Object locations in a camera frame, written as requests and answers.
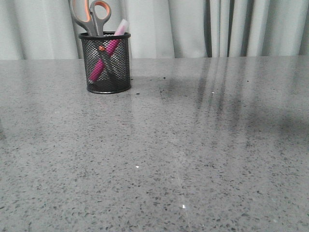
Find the pink highlighter pen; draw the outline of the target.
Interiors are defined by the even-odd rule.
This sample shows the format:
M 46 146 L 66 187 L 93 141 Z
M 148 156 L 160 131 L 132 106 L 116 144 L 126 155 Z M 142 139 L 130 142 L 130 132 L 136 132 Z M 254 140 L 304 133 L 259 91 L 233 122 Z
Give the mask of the pink highlighter pen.
M 107 76 L 110 80 L 115 80 L 116 76 L 113 71 L 113 65 L 111 61 L 111 57 L 117 49 L 121 39 L 110 40 L 107 46 L 100 45 L 98 47 L 98 53 L 100 55 L 100 60 L 96 63 L 94 70 L 92 71 L 90 77 L 88 78 L 88 82 L 90 84 L 95 83 L 101 73 L 105 70 Z

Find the grey orange scissors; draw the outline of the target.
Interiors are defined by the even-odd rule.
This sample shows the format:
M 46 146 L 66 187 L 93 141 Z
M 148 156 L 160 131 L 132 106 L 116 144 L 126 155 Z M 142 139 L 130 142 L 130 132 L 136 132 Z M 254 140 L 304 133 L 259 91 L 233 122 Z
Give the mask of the grey orange scissors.
M 86 14 L 86 20 L 83 21 L 75 13 L 75 3 L 76 1 L 70 0 L 70 12 L 72 15 L 73 20 L 82 28 L 84 28 L 87 32 L 88 36 L 91 37 L 102 37 L 104 35 L 104 24 L 110 19 L 111 17 L 111 8 L 108 5 L 108 3 L 102 1 L 102 0 L 95 0 L 91 4 L 89 1 L 84 2 L 84 11 Z M 103 7 L 106 10 L 106 15 L 104 18 L 99 18 L 96 14 L 96 7 L 100 6 Z M 100 55 L 98 53 L 98 47 L 100 45 L 95 45 L 93 42 L 89 42 L 87 45 L 87 48 L 84 50 L 86 54 L 84 54 L 85 58 L 85 66 L 88 68 L 92 68 L 91 70 L 86 71 L 87 74 L 89 74 L 88 78 L 90 77 L 92 71 L 95 68 L 96 63 L 100 60 Z M 117 83 L 117 76 L 115 80 L 110 80 L 107 76 L 107 79 L 110 81 L 110 84 L 113 87 L 118 87 Z M 90 84 L 88 81 L 87 83 L 90 86 L 94 86 L 95 83 Z

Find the black mesh pen holder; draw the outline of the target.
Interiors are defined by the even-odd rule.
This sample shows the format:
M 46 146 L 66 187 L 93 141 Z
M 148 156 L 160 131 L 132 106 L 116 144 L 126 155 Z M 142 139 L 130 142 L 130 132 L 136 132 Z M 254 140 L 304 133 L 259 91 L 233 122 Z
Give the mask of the black mesh pen holder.
M 113 94 L 131 88 L 128 40 L 131 34 L 114 35 L 106 31 L 102 37 L 79 34 L 84 55 L 87 90 L 96 94 Z

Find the grey curtain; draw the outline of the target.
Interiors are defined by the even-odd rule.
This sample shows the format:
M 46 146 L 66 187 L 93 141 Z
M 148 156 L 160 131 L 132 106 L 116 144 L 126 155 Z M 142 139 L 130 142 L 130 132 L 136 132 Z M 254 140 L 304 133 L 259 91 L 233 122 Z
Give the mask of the grey curtain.
M 129 22 L 133 58 L 296 56 L 309 53 L 306 0 L 111 0 L 106 31 Z M 66 0 L 3 0 L 0 58 L 80 58 Z

